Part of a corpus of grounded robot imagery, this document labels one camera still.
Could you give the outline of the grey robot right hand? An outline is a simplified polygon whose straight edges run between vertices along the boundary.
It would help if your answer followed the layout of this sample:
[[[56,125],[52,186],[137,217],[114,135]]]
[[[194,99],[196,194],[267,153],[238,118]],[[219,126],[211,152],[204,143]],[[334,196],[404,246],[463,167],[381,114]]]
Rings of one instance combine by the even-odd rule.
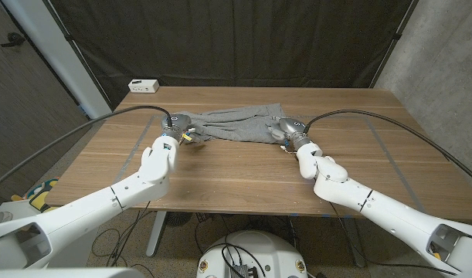
[[[268,124],[267,129],[271,136],[282,143],[288,151],[297,152],[311,139],[304,133],[305,125],[299,120],[289,117],[277,117],[276,124]]]

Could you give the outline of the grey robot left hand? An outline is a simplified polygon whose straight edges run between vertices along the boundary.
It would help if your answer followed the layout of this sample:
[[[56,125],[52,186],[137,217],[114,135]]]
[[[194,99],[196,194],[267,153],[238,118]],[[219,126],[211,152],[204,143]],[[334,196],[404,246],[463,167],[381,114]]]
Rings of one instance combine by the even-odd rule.
[[[199,143],[200,137],[195,134],[191,118],[184,114],[172,114],[170,117],[164,116],[161,120],[161,136],[169,136],[179,143]]]

